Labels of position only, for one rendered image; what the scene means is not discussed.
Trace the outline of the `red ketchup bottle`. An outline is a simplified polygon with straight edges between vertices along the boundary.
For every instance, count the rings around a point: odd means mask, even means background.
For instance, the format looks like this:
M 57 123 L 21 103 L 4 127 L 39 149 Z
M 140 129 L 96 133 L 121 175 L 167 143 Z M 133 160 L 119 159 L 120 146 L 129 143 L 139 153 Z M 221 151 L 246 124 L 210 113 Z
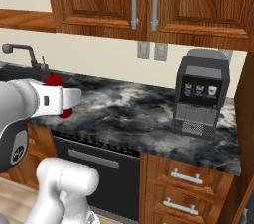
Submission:
M 59 115 L 60 118 L 65 119 L 72 115 L 72 109 L 65 109 L 62 114 Z
M 60 76 L 51 73 L 45 80 L 45 85 L 48 86 L 63 86 L 63 80 Z

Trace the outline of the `wooden wall cupboard door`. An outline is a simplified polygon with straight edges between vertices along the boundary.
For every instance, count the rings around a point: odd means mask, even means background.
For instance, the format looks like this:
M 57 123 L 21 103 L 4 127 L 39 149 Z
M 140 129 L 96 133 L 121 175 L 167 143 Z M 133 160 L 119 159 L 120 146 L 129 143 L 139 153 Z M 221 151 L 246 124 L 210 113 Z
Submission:
M 144 41 L 147 0 L 137 0 L 136 30 L 131 29 L 131 0 L 51 0 L 59 33 Z
M 254 52 L 254 0 L 158 0 L 157 19 L 149 41 Z

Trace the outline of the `wooden wall shelf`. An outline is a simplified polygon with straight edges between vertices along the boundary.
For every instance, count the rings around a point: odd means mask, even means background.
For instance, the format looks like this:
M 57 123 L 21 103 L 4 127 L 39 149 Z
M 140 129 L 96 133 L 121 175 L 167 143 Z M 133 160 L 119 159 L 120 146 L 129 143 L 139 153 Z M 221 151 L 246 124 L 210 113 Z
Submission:
M 56 25 L 50 12 L 0 9 L 0 28 L 54 33 Z

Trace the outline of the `dark sink basin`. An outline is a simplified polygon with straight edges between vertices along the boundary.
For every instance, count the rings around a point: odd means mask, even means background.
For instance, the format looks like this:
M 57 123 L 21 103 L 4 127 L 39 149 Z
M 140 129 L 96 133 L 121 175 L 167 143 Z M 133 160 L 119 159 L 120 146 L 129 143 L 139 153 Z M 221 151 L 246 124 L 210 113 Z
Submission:
M 23 68 L 14 65 L 0 66 L 0 80 L 9 81 L 13 79 L 25 79 L 32 78 L 41 82 L 44 82 L 51 74 L 50 70 L 36 71 L 30 67 Z

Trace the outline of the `wooden drawer front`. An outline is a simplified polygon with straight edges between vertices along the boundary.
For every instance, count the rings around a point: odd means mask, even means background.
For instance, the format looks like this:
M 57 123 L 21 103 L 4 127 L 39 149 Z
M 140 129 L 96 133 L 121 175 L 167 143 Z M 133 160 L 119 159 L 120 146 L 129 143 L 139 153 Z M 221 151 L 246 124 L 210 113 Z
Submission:
M 185 191 L 193 192 L 207 198 L 227 197 L 234 176 L 225 172 L 220 172 L 210 168 L 202 168 L 179 161 L 174 161 L 148 154 L 147 176 L 163 184 L 171 185 L 173 188 L 179 188 Z M 195 184 L 178 178 L 171 177 L 174 169 L 178 173 L 189 176 L 200 175 L 203 184 Z
M 148 178 L 144 224 L 216 224 L 223 201 Z

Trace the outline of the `wooden tall side panel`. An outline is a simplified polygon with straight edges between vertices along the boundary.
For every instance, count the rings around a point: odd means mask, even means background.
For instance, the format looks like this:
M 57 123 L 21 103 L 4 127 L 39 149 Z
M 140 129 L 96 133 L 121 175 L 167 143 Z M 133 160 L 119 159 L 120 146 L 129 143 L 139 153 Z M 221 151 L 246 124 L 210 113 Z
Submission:
M 254 52 L 248 52 L 234 97 L 241 175 L 231 184 L 217 224 L 238 224 L 254 190 Z

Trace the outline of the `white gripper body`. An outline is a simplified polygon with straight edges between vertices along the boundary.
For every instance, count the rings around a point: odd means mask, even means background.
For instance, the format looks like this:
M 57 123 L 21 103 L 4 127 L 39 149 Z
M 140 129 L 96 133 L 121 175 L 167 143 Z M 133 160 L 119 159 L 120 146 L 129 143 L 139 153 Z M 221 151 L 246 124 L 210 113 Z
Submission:
M 82 91 L 79 88 L 65 88 L 63 90 L 63 109 L 70 109 L 81 103 Z

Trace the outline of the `grey wall socket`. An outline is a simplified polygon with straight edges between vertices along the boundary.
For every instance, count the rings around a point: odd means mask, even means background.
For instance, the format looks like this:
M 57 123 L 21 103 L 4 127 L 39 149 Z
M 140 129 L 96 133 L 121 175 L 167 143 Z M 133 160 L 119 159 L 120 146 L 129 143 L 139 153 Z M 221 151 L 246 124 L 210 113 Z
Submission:
M 231 62 L 232 56 L 233 56 L 233 50 L 222 50 L 222 52 L 225 54 L 226 59 L 228 62 Z
M 155 43 L 154 60 L 166 61 L 167 60 L 168 45 L 163 43 Z
M 139 41 L 137 43 L 137 58 L 148 59 L 150 53 L 150 43 Z

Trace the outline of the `grey black coffee machine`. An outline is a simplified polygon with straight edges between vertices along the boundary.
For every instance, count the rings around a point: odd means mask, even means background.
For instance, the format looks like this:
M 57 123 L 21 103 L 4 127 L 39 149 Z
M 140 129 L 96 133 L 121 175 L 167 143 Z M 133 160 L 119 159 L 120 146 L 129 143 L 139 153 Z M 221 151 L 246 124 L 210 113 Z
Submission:
M 214 140 L 229 82 L 229 63 L 223 52 L 188 50 L 176 78 L 172 131 Z

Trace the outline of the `black dishwasher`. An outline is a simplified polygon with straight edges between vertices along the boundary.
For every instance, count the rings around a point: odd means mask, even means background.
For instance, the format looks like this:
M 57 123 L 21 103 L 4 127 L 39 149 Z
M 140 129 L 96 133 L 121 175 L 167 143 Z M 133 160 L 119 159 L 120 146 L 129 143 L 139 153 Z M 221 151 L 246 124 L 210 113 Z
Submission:
M 52 131 L 52 135 L 59 158 L 98 171 L 99 185 L 88 197 L 92 210 L 121 224 L 139 224 L 140 153 L 67 133 Z M 72 157 L 68 149 L 118 162 L 119 169 Z

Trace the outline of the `wooden base cupboard door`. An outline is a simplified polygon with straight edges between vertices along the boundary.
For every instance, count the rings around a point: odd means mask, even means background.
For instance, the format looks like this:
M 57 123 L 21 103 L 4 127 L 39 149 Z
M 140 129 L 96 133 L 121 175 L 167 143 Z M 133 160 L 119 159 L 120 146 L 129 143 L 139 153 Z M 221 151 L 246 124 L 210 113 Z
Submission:
M 23 159 L 13 168 L 0 173 L 0 177 L 19 184 L 39 189 L 36 169 L 44 158 L 57 155 L 50 129 L 37 125 L 28 125 L 29 146 Z

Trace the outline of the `grey sink tap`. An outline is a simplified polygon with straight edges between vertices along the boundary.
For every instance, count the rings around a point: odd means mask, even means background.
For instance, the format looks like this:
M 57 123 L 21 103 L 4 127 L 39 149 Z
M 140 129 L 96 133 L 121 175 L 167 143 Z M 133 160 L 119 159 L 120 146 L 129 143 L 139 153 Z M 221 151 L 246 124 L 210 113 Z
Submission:
M 18 44 L 8 44 L 8 43 L 2 45 L 2 51 L 5 54 L 10 54 L 13 51 L 13 49 L 27 50 L 30 54 L 31 66 L 35 70 L 40 71 L 40 70 L 48 70 L 49 69 L 49 66 L 44 61 L 42 63 L 37 62 L 37 60 L 35 58 L 34 50 L 31 46 L 29 46 L 29 45 L 18 45 Z

